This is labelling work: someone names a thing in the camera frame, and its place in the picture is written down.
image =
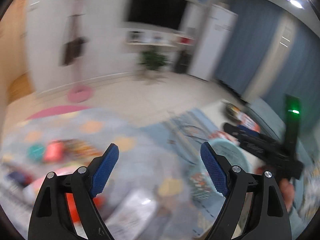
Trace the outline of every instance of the black television screen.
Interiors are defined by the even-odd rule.
[[[178,30],[186,5],[186,0],[132,0],[128,22]]]

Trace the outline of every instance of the blue gripper pad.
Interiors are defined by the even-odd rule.
[[[89,191],[92,198],[103,191],[118,158],[119,148],[118,146],[113,145],[96,170],[95,174],[92,176],[92,185]]]
[[[200,156],[216,190],[226,197],[229,194],[227,175],[205,143],[201,145]]]

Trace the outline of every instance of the pink round base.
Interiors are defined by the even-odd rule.
[[[67,94],[68,100],[72,103],[80,103],[88,100],[93,95],[93,90],[88,86],[76,86]]]

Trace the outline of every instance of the metal bolt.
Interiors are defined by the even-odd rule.
[[[54,176],[54,172],[52,172],[52,171],[47,174],[48,179],[53,178],[53,176]]]
[[[239,166],[233,166],[233,167],[232,167],[232,170],[233,170],[234,172],[240,172],[240,171],[241,171],[241,168],[240,168]]]
[[[270,171],[266,171],[266,172],[264,173],[264,175],[265,175],[266,177],[268,177],[268,178],[271,178],[271,177],[272,177],[272,173],[271,173]]]
[[[87,168],[86,167],[80,167],[79,169],[78,169],[78,172],[79,173],[85,173],[87,171]]]

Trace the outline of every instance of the curtain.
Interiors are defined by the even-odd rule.
[[[215,78],[240,96],[271,44],[283,9],[267,0],[229,0],[238,19]]]
[[[263,97],[282,120],[284,94],[300,98],[300,130],[311,130],[320,117],[320,38],[302,22],[287,61]]]

